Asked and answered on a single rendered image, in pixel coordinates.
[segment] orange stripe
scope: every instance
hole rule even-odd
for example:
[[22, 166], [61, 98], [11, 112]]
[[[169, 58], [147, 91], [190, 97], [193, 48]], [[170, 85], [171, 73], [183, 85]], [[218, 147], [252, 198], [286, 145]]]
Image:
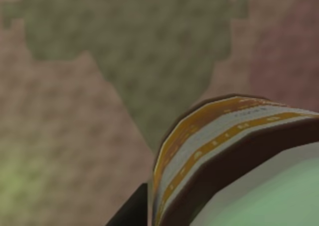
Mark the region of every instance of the orange stripe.
[[[245, 100], [246, 105], [238, 105], [235, 109], [231, 109], [231, 106], [234, 104], [238, 104], [241, 100]], [[164, 142], [162, 146], [162, 151], [159, 155], [159, 158], [157, 160], [154, 174], [153, 174], [153, 194], [156, 194], [158, 186], [160, 184], [160, 180], [162, 177], [162, 174], [166, 168], [166, 166], [169, 164], [171, 159], [174, 157], [174, 155], [177, 153], [177, 151], [180, 149], [180, 147], [185, 143], [185, 141], [190, 138], [192, 135], [194, 135], [196, 132], [198, 132], [202, 127], [204, 127], [208, 122], [200, 121], [200, 119], [207, 119], [208, 115], [213, 114], [213, 112], [220, 111], [222, 108], [225, 110], [222, 111], [221, 114], [215, 116], [214, 118], [218, 118], [221, 115], [228, 114], [231, 112], [236, 112], [239, 110], [262, 106], [262, 105], [281, 105], [285, 106], [284, 104], [274, 103], [272, 101], [268, 100], [262, 100], [262, 99], [255, 99], [255, 98], [231, 98], [229, 100], [225, 100], [222, 102], [216, 102], [212, 104], [208, 104], [203, 106], [202, 108], [198, 109], [193, 115], [186, 118], [184, 121], [181, 122], [180, 125], [178, 125], [175, 129], [175, 131], [172, 132], [171, 135], [169, 135], [166, 142]]]
[[160, 207], [159, 211], [157, 213], [156, 217], [156, 223], [155, 225], [158, 226], [162, 217], [164, 205], [171, 196], [171, 194], [174, 192], [175, 188], [180, 184], [180, 182], [184, 179], [186, 174], [190, 171], [190, 169], [197, 163], [197, 161], [206, 155], [207, 153], [211, 152], [212, 150], [216, 149], [218, 146], [221, 144], [225, 143], [228, 139], [231, 137], [236, 136], [237, 134], [241, 133], [242, 131], [265, 125], [271, 122], [276, 122], [276, 121], [282, 121], [282, 120], [287, 120], [290, 118], [295, 118], [295, 117], [300, 117], [300, 116], [312, 116], [312, 117], [319, 117], [318, 115], [311, 115], [311, 114], [300, 114], [300, 113], [281, 113], [281, 114], [276, 114], [268, 117], [263, 117], [259, 118], [256, 120], [250, 120], [246, 122], [242, 122], [240, 124], [237, 124], [236, 126], [230, 128], [226, 132], [220, 134], [216, 138], [212, 139], [210, 142], [207, 144], [203, 145], [200, 147], [198, 150], [196, 150], [192, 156], [188, 159], [188, 161], [184, 164], [184, 166], [181, 168], [179, 173], [173, 178], [169, 186], [166, 188]]

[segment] black object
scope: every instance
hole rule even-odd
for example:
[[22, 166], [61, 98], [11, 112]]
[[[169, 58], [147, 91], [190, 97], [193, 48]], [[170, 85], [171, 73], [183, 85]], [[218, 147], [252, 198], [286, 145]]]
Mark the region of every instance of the black object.
[[148, 185], [141, 184], [105, 226], [147, 226]]

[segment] tin can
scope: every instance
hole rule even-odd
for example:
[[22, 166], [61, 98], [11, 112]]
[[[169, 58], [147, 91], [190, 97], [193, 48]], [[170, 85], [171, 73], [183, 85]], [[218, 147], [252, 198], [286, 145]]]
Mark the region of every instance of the tin can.
[[278, 153], [319, 141], [319, 114], [266, 98], [205, 100], [169, 130], [153, 170], [153, 226], [188, 226], [221, 189]]

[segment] striped label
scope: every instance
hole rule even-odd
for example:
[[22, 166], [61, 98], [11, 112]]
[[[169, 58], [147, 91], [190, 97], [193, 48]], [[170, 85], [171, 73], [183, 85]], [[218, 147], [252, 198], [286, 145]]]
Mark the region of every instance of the striped label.
[[[224, 148], [223, 145], [232, 142], [243, 132], [283, 124], [291, 119], [301, 120], [314, 116], [317, 117], [318, 114], [288, 108], [283, 104], [268, 100], [232, 97], [219, 102], [208, 103], [184, 118], [163, 143], [155, 166], [155, 226], [160, 225], [161, 217], [180, 191], [181, 183], [183, 182], [183, 185], [185, 185], [194, 173], [191, 172], [192, 169], [198, 168], [198, 165], [202, 164], [200, 160], [209, 153], [216, 151], [218, 147]], [[220, 132], [215, 135], [207, 135], [207, 140], [204, 140], [205, 143], [197, 145], [196, 139], [192, 138], [201, 134], [202, 129], [212, 123], [215, 123], [215, 125], [210, 129], [216, 128]]]

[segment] yellow stripe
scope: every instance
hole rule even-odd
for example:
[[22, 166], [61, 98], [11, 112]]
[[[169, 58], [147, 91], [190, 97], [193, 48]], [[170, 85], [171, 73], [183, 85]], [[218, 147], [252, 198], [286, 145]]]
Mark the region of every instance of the yellow stripe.
[[[246, 106], [238, 107], [235, 110], [227, 110], [227, 106], [231, 106], [235, 103], [239, 103], [242, 100], [248, 101]], [[236, 97], [236, 98], [231, 98], [229, 100], [224, 100], [221, 102], [209, 103], [203, 106], [202, 108], [198, 109], [193, 115], [190, 115], [188, 118], [183, 119], [181, 123], [176, 127], [176, 129], [173, 130], [172, 133], [168, 136], [167, 140], [163, 143], [161, 147], [159, 158], [156, 162], [154, 174], [153, 174], [153, 194], [155, 194], [158, 189], [164, 169], [169, 164], [169, 162], [171, 161], [175, 153], [178, 151], [178, 146], [175, 145], [175, 149], [165, 161], [163, 160], [163, 157], [165, 157], [168, 150], [171, 147], [173, 147], [173, 145], [175, 144], [175, 140], [178, 138], [178, 136], [180, 136], [183, 133], [185, 134], [183, 138], [181, 139], [181, 143], [180, 143], [180, 144], [183, 144], [189, 137], [194, 135], [203, 127], [199, 124], [196, 124], [196, 121], [198, 121], [198, 119], [203, 119], [210, 112], [216, 111], [216, 109], [223, 108], [223, 107], [225, 107], [224, 114], [227, 114], [234, 111], [243, 110], [243, 109], [251, 108], [251, 107], [262, 106], [262, 105], [286, 106], [284, 104], [275, 103], [269, 100]]]
[[190, 169], [197, 163], [197, 161], [206, 155], [207, 153], [211, 152], [212, 150], [216, 149], [221, 144], [225, 143], [227, 140], [229, 140], [231, 137], [234, 137], [241, 133], [242, 131], [265, 125], [268, 123], [273, 123], [276, 121], [282, 121], [287, 120], [290, 118], [300, 117], [300, 116], [311, 116], [311, 117], [319, 117], [318, 115], [311, 115], [311, 114], [300, 114], [300, 113], [281, 113], [276, 114], [264, 118], [259, 118], [255, 120], [250, 120], [246, 122], [242, 122], [240, 124], [237, 124], [236, 126], [230, 128], [226, 132], [220, 134], [216, 138], [212, 139], [210, 142], [206, 143], [202, 147], [200, 147], [198, 150], [196, 150], [192, 156], [187, 160], [187, 162], [184, 164], [184, 166], [181, 168], [179, 173], [173, 178], [171, 183], [169, 184], [169, 187], [165, 189], [159, 211], [157, 213], [156, 217], [156, 223], [155, 225], [158, 226], [162, 217], [164, 205], [173, 193], [173, 191], [176, 189], [176, 187], [180, 184], [180, 182], [184, 179], [184, 177], [187, 175], [187, 173], [190, 171]]

